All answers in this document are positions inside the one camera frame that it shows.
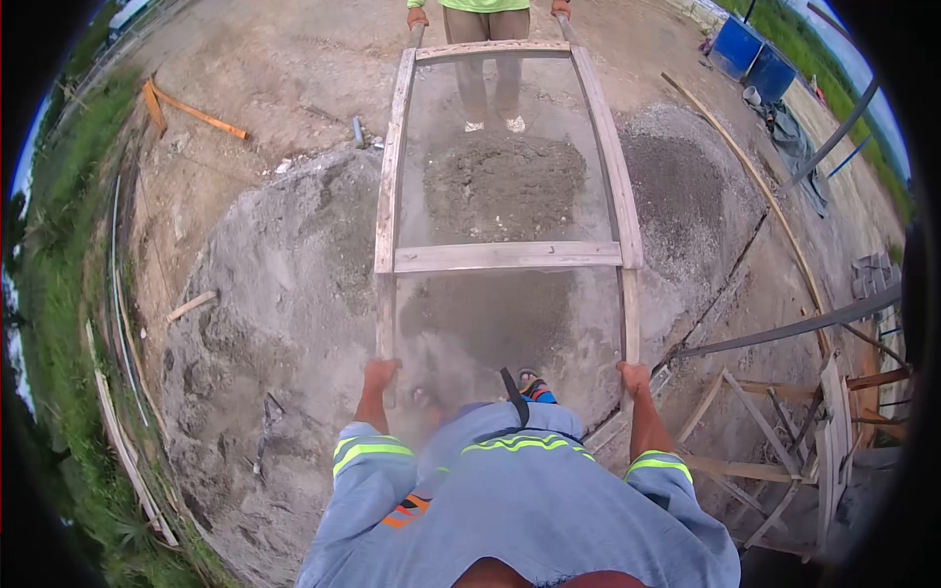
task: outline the black strap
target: black strap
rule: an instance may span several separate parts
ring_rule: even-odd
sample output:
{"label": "black strap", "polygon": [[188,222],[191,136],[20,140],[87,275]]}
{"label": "black strap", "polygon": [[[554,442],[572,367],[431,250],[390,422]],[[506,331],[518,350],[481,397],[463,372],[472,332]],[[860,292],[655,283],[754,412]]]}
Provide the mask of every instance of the black strap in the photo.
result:
{"label": "black strap", "polygon": [[506,368],[501,368],[500,375],[503,377],[503,385],[506,386],[506,393],[510,395],[510,402],[513,403],[513,406],[517,409],[517,413],[519,413],[519,426],[520,428],[525,427],[526,423],[529,422],[529,406],[519,393],[517,383],[513,380],[513,376],[510,375],[510,371]]}

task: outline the pvc pipe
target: pvc pipe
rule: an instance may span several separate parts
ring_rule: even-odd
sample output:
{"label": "pvc pipe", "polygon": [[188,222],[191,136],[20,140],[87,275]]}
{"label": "pvc pipe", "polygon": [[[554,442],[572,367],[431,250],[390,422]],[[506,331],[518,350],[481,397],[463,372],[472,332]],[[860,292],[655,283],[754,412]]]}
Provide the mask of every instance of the pvc pipe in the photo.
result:
{"label": "pvc pipe", "polygon": [[834,169],[834,170],[831,171],[829,174],[827,174],[827,179],[829,180],[830,178],[832,178],[832,177],[833,177],[833,174],[837,173],[838,171],[840,171],[840,170],[843,168],[843,166],[845,166],[846,164],[850,163],[850,160],[853,159],[853,156],[856,155],[857,153],[859,153],[859,152],[863,149],[863,146],[866,145],[867,143],[869,143],[869,140],[870,140],[870,139],[872,139],[872,135],[866,135],[866,138],[863,139],[863,142],[860,143],[859,146],[856,147],[856,149],[854,149],[852,153],[850,153],[849,155],[846,156],[846,159],[843,160],[843,163],[841,163],[840,165],[838,165],[836,169]]}

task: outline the gray pipe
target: gray pipe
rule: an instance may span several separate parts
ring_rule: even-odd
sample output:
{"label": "gray pipe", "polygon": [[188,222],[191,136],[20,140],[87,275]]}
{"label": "gray pipe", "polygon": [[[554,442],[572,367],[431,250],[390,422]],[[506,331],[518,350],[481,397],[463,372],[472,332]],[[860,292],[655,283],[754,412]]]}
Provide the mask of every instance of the gray pipe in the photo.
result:
{"label": "gray pipe", "polygon": [[850,116],[843,121],[843,124],[839,125],[839,128],[833,136],[826,140],[826,143],[820,147],[814,156],[810,158],[803,167],[798,169],[794,175],[790,177],[784,185],[781,186],[779,194],[784,196],[788,191],[801,182],[803,178],[807,176],[808,173],[813,171],[814,167],[817,166],[821,160],[826,157],[836,145],[839,143],[839,140],[843,138],[847,133],[850,132],[850,129],[859,120],[859,117],[863,116],[863,113],[866,112],[866,108],[869,106],[869,102],[872,100],[872,97],[875,96],[876,90],[879,89],[879,81],[875,76],[872,76],[872,81],[869,82],[869,85],[866,87],[866,91],[863,92],[863,95],[859,97],[859,102],[856,103],[856,106],[853,107],[853,112],[850,113]]}

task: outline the wooden frame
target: wooden frame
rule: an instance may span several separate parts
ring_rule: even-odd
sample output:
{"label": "wooden frame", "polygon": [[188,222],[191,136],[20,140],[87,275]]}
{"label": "wooden frame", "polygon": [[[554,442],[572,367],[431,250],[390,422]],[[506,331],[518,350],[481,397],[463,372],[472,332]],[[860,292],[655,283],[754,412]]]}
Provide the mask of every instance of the wooden frame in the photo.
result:
{"label": "wooden frame", "polygon": [[[375,221],[376,354],[395,354],[396,277],[464,271],[571,269],[610,265],[617,268],[624,316],[622,357],[640,362],[640,321],[636,270],[644,264],[640,225],[634,206],[630,175],[614,127],[614,118],[601,91],[598,74],[585,49],[574,42],[571,25],[559,18],[565,41],[502,40],[421,48],[422,29],[412,31],[409,48],[402,52],[392,95],[392,110],[382,160]],[[397,246],[398,210],[402,189],[402,159],[416,66],[457,61],[463,57],[550,57],[570,59],[582,87],[595,132],[605,192],[614,208],[612,241],[525,242],[454,246]],[[387,394],[386,407],[395,406]]]}
{"label": "wooden frame", "polygon": [[[752,415],[761,431],[764,433],[768,442],[771,444],[782,466],[771,464],[747,464],[738,462],[729,462],[722,459],[713,459],[693,455],[683,447],[683,443],[689,437],[690,433],[700,422],[706,410],[722,387],[723,382],[727,383],[736,396],[742,401],[748,412]],[[792,392],[791,398],[797,401],[810,400],[810,405],[805,417],[804,426],[798,430],[793,420],[786,410],[783,409],[778,401],[778,392],[780,390]],[[806,396],[808,389],[814,390],[812,397]],[[790,439],[790,446],[784,447],[784,444],[778,438],[772,426],[761,414],[761,411],[746,393],[767,393],[774,405],[774,411],[782,421],[785,430]],[[757,511],[764,521],[747,538],[738,538],[744,548],[752,546],[761,546],[766,548],[775,548],[774,545],[790,545],[788,542],[778,544],[774,541],[764,539],[764,534],[771,528],[776,527],[785,534],[788,534],[787,528],[780,521],[781,515],[797,494],[801,485],[819,484],[820,488],[820,506],[818,508],[818,529],[817,545],[801,546],[801,555],[809,557],[815,553],[821,553],[826,544],[826,536],[829,532],[830,521],[836,514],[837,504],[842,496],[843,489],[849,483],[852,471],[852,453],[853,453],[853,431],[850,421],[849,409],[849,391],[847,390],[846,379],[840,378],[837,372],[837,363],[831,354],[823,364],[821,370],[821,383],[814,388],[788,386],[783,384],[762,384],[752,382],[746,388],[741,381],[736,380],[726,369],[723,369],[716,375],[707,386],[706,393],[698,403],[693,414],[683,424],[677,436],[677,445],[682,450],[680,456],[690,469],[695,469],[705,473],[710,479],[718,484],[722,489],[728,492],[733,498],[742,504]],[[814,450],[816,455],[811,458],[810,451],[805,443],[805,435],[810,425],[817,419],[818,408],[823,407],[825,417],[817,422],[814,438],[816,445]],[[748,495],[740,487],[726,479],[726,476],[738,476],[742,478],[751,478],[763,480],[766,482],[778,482],[789,484],[788,491],[784,498],[769,513],[758,503],[757,495]],[[779,550],[793,552],[789,548]]]}

